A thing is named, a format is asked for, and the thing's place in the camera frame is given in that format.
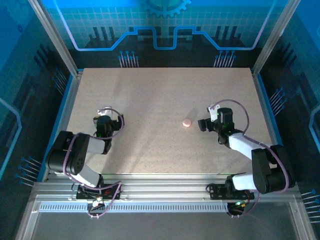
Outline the grey lower platform panel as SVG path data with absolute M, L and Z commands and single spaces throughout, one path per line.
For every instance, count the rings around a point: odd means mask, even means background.
M 224 212 L 110 211 L 26 213 L 5 240 L 320 240 L 301 203 L 260 203 L 246 215 Z

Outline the aluminium side rail blue trim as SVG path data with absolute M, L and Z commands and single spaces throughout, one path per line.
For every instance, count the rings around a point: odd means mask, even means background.
M 253 83 L 256 88 L 257 96 L 260 102 L 260 106 L 263 112 L 264 120 L 267 126 L 268 134 L 271 139 L 271 145 L 282 145 L 283 141 L 280 136 L 279 129 L 276 124 L 276 120 L 273 114 L 273 111 L 271 109 L 271 105 L 269 102 L 269 98 L 266 92 L 266 89 L 264 87 L 263 81 L 261 76 L 258 74 L 258 76 L 253 76 Z
M 83 71 L 84 69 L 80 69 L 78 71 L 78 75 L 76 77 L 74 76 L 70 76 L 69 80 L 67 82 L 66 85 L 66 89 L 64 91 L 64 94 L 62 96 L 62 101 L 54 122 L 54 126 L 49 138 L 49 142 L 44 154 L 44 158 L 42 161 L 42 165 L 40 167 L 39 173 L 38 173 L 38 177 L 37 177 L 37 182 L 43 182 L 47 179 L 47 175 L 48 175 L 48 170 L 46 167 L 46 159 L 48 156 L 48 153 L 54 143 L 54 141 L 56 140 L 58 134 L 60 131 L 65 131 L 68 127 L 69 121 L 70 121 L 70 117 L 71 117 L 71 113 L 72 113 L 72 109 L 74 106 L 74 102 L 76 99 L 76 95 L 78 92 L 78 88 L 79 88 L 79 84 L 83 75 Z

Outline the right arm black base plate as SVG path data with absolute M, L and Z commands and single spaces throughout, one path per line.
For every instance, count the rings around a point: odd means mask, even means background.
M 211 200 L 254 200 L 255 195 L 249 190 L 236 190 L 226 187 L 225 184 L 208 184 L 205 190 L 209 193 Z

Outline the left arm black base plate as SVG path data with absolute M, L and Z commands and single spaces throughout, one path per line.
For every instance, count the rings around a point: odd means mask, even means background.
M 103 200 L 111 200 L 115 195 L 115 200 L 120 199 L 121 188 L 117 189 L 118 185 L 104 190 L 93 190 L 83 186 L 78 186 L 76 191 L 77 200 L 96 200 L 98 197 L 102 197 Z

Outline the aluminium mounting rail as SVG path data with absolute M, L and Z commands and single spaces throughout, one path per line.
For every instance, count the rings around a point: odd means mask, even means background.
M 104 181 L 121 185 L 121 201 L 200 202 L 209 201 L 209 184 L 223 184 L 226 174 L 104 174 Z M 32 191 L 47 200 L 75 200 L 76 185 L 61 173 L 49 173 L 46 181 L 36 182 Z

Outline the aluminium frame post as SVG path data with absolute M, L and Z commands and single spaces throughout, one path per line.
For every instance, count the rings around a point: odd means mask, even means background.
M 274 47 L 276 46 L 278 40 L 283 35 L 289 21 L 291 20 L 293 14 L 295 13 L 301 0 L 288 0 L 283 11 L 281 12 L 277 22 L 275 23 L 264 47 L 262 48 L 253 68 L 252 77 L 256 78 L 266 61 L 268 60 L 270 54 L 272 53 Z
M 40 0 L 27 0 L 36 14 L 38 20 L 42 24 L 44 30 L 49 36 L 59 56 L 63 60 L 70 74 L 76 78 L 81 78 L 81 71 L 78 70 L 66 44 L 64 43 L 59 31 L 53 23 L 48 11 Z

